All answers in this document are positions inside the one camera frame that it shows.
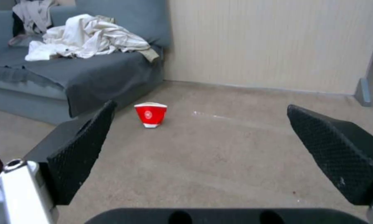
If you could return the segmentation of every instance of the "gray blanket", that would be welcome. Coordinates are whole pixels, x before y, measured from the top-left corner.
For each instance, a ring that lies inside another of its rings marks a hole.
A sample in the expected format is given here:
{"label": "gray blanket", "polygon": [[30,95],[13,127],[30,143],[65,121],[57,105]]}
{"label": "gray blanket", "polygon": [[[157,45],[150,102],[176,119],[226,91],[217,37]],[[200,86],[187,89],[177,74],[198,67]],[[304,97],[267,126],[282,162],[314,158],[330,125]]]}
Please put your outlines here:
{"label": "gray blanket", "polygon": [[[161,55],[160,48],[152,48]],[[24,60],[27,51],[20,47],[0,53],[0,80],[61,86],[67,95],[71,117],[146,84],[161,72],[160,61],[150,64],[138,52],[27,62]]]}

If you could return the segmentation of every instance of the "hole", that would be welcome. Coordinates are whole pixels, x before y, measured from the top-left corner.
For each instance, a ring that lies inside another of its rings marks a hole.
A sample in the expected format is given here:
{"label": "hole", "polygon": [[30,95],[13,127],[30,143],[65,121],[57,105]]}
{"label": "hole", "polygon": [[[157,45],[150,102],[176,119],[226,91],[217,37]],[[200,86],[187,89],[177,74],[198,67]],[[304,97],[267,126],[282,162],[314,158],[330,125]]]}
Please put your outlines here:
{"label": "hole", "polygon": [[20,160],[20,159],[14,159],[14,160],[10,161],[10,162],[7,164],[7,166],[9,166],[9,167],[13,167],[13,166],[16,166],[16,165],[18,165],[18,164],[20,164],[20,163],[21,163],[21,160]]}
{"label": "hole", "polygon": [[192,224],[192,218],[184,211],[176,211],[170,215],[168,224]]}
{"label": "hole", "polygon": [[284,221],[280,215],[276,212],[267,210],[263,211],[260,214],[260,223],[261,224],[284,224]]}

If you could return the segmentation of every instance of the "dark cloth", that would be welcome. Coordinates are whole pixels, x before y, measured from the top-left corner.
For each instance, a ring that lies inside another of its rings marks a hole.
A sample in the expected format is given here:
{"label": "dark cloth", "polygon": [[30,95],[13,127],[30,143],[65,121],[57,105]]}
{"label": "dark cloth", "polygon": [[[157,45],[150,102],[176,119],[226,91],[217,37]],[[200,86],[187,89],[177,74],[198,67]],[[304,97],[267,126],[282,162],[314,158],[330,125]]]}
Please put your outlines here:
{"label": "dark cloth", "polygon": [[17,16],[14,12],[13,12],[13,19],[14,19],[13,37],[18,36],[19,34],[24,34],[25,33],[25,28],[23,27],[23,22],[19,18],[19,16]]}

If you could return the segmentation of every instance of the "gray sofa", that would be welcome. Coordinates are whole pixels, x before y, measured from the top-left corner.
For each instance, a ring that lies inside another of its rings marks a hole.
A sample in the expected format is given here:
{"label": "gray sofa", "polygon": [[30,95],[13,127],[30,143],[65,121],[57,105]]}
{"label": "gray sofa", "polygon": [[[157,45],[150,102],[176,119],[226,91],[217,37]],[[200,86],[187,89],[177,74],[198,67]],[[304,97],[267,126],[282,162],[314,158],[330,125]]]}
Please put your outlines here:
{"label": "gray sofa", "polygon": [[140,53],[116,52],[89,59],[27,62],[26,47],[8,47],[11,11],[0,11],[0,110],[59,124],[91,114],[109,99],[124,107],[163,80],[163,49],[170,45],[166,0],[77,0],[51,8],[54,26],[88,13],[114,17],[161,55],[149,63]]}

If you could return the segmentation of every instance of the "black plastic part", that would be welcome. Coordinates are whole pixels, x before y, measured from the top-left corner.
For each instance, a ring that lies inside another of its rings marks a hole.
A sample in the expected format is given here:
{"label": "black plastic part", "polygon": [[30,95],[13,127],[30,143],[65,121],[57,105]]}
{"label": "black plastic part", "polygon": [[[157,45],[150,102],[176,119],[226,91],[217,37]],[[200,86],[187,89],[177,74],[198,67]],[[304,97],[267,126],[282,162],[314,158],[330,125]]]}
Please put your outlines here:
{"label": "black plastic part", "polygon": [[39,163],[54,204],[69,205],[89,176],[115,108],[116,103],[110,101],[91,119],[62,123],[24,157]]}
{"label": "black plastic part", "polygon": [[118,208],[86,224],[365,224],[330,209],[148,209]]}
{"label": "black plastic part", "polygon": [[355,205],[373,200],[373,136],[354,123],[290,105],[292,128],[317,165]]}

